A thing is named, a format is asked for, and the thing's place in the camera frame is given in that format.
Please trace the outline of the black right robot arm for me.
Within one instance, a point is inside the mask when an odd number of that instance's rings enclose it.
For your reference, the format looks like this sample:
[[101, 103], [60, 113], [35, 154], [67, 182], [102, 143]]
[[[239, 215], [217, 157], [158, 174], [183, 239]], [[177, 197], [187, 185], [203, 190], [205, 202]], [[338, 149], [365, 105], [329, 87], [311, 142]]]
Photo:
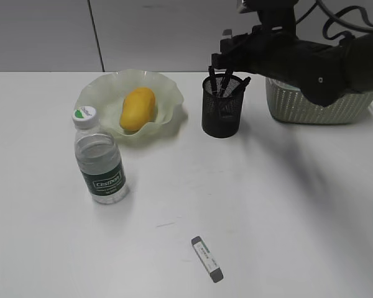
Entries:
[[211, 56], [216, 70], [262, 75], [298, 88], [313, 104], [327, 107], [342, 96], [373, 92], [373, 23], [362, 6], [333, 13], [316, 1], [328, 20], [326, 40], [337, 46], [297, 37], [296, 1], [241, 1], [243, 13], [257, 13], [260, 24], [249, 34], [225, 38]]

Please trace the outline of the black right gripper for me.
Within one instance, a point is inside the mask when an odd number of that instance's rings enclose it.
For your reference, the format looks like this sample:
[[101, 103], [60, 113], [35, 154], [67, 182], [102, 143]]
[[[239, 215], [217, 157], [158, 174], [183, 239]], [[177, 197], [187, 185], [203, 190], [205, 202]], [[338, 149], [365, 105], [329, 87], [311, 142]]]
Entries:
[[223, 37], [219, 53], [211, 55], [211, 66], [216, 70], [260, 74], [262, 59], [265, 57], [267, 34], [261, 26], [253, 26], [251, 33]]

